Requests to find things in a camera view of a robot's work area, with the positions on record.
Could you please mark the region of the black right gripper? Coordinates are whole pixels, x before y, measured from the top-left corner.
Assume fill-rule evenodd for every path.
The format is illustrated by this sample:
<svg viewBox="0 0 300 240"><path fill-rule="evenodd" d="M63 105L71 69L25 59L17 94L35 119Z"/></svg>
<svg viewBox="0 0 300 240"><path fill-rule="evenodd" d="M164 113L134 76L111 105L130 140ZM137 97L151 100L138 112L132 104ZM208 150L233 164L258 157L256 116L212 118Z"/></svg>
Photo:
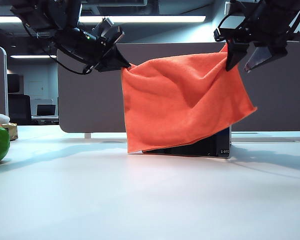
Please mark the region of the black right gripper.
<svg viewBox="0 0 300 240"><path fill-rule="evenodd" d="M234 28L222 27L233 16L244 19ZM257 48L244 66L246 72L285 57L287 42L300 42L300 9L229 9L213 32L216 42L227 42L226 71L234 68L247 54L248 44Z"/></svg>

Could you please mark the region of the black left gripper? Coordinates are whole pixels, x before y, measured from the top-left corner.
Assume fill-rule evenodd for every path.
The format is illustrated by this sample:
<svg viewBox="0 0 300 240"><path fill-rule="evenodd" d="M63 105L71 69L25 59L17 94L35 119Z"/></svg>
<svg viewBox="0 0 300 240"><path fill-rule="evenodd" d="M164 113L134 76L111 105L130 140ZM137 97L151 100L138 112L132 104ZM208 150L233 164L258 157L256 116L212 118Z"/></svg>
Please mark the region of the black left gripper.
<svg viewBox="0 0 300 240"><path fill-rule="evenodd" d="M85 64L83 73L102 73L131 67L116 45L124 34L120 26L96 25L92 32L77 27L58 30L53 40L64 54Z"/></svg>

